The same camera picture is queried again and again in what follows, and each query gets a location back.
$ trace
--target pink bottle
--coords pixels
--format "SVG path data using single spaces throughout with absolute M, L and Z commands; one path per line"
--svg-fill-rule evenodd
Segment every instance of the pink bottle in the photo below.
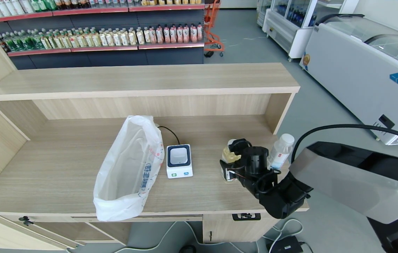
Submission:
M 170 43 L 170 33 L 169 33 L 168 25 L 165 25 L 165 29 L 163 29 L 163 32 L 165 34 L 166 43 Z
M 197 25 L 197 40 L 198 41 L 202 41 L 203 37 L 202 37 L 202 24 L 198 24 Z
M 178 24 L 177 27 L 177 42 L 183 43 L 183 27 L 181 24 Z
M 175 28 L 175 25 L 172 24 L 172 27 L 169 31 L 170 37 L 171 37 L 171 43 L 177 43 L 177 29 Z
M 157 42 L 159 44 L 163 44 L 163 28 L 161 25 L 158 25 L 157 30 L 155 30 L 155 33 L 157 34 Z
M 149 37 L 150 37 L 150 43 L 152 44 L 157 43 L 157 36 L 155 35 L 155 30 L 153 27 L 149 27 Z
M 197 43 L 197 28 L 191 24 L 191 41 Z
M 187 24 L 183 27 L 183 43 L 189 43 L 189 27 Z

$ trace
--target red shelf edge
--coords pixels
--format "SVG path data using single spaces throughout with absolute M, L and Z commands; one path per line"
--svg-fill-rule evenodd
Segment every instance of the red shelf edge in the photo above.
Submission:
M 51 16 L 52 16 L 52 11 L 27 13 L 27 14 L 17 15 L 17 16 L 1 17 L 0 22 L 19 20 L 19 19 L 35 19 L 35 18 L 43 18 L 43 17 L 51 17 Z
M 29 51 L 19 51 L 7 53 L 9 57 L 12 56 L 33 56 L 35 54 L 46 54 L 46 53 L 70 53 L 69 48 L 57 48 L 57 49 L 47 49 L 47 50 L 29 50 Z
M 138 50 L 138 46 L 109 46 L 109 47 L 80 47 L 71 48 L 71 52 L 91 52 L 91 51 L 124 51 Z
M 113 12 L 128 12 L 129 8 L 80 8 L 70 10 L 59 10 L 53 11 L 53 16 L 66 16 L 66 15 L 78 15 L 78 14 L 92 14 L 92 13 L 113 13 Z
M 149 5 L 149 6 L 130 6 L 129 11 L 157 11 L 157 10 L 188 10 L 204 9 L 205 4 L 199 5 Z
M 204 42 L 197 42 L 197 43 L 165 43 L 165 44 L 150 44 L 150 45 L 139 45 L 139 50 L 146 50 L 146 49 L 163 49 L 163 48 L 188 48 L 188 47 L 203 47 L 205 44 Z

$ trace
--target wooden cabinet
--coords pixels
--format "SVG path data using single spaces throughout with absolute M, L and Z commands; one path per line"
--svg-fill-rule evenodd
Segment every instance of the wooden cabinet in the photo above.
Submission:
M 139 221 L 202 221 L 204 242 L 258 240 L 276 219 L 222 178 L 219 160 L 229 139 L 270 147 L 299 88 L 275 63 L 11 71 L 0 78 L 0 226 L 33 239 L 0 247 L 126 245 Z M 194 176 L 168 179 L 163 164 L 140 216 L 100 222 L 96 175 L 128 115 L 153 115 L 190 144 Z M 162 138 L 176 144 L 168 131 Z M 234 221 L 234 213 L 261 220 Z

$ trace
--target counter top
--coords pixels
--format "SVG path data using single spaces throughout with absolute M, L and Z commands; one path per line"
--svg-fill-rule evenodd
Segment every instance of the counter top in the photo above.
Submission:
M 96 216 L 96 175 L 125 119 L 51 120 L 0 174 L 0 214 Z M 219 160 L 229 139 L 274 143 L 263 115 L 159 117 L 181 143 L 190 144 L 193 177 L 168 179 L 165 161 L 141 215 L 265 213 L 239 181 L 226 182 Z M 175 137 L 162 129 L 165 146 Z M 282 168 L 279 179 L 287 174 Z M 308 204 L 298 211 L 306 211 Z
M 280 63 L 73 67 L 15 71 L 0 80 L 0 101 L 297 93 L 299 88 Z

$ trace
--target display refrigerator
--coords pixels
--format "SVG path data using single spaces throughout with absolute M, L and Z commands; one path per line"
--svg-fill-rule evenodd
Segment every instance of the display refrigerator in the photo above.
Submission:
M 314 27 L 300 65 L 364 124 L 398 131 L 397 30 L 363 15 L 328 16 Z M 372 132 L 398 144 L 398 136 Z
M 257 21 L 256 23 L 263 27 L 265 22 L 266 10 L 271 8 L 272 0 L 257 0 L 256 11 L 257 11 Z
M 316 21 L 329 14 L 353 13 L 357 4 L 358 0 L 272 0 L 262 29 L 291 61 L 302 57 Z

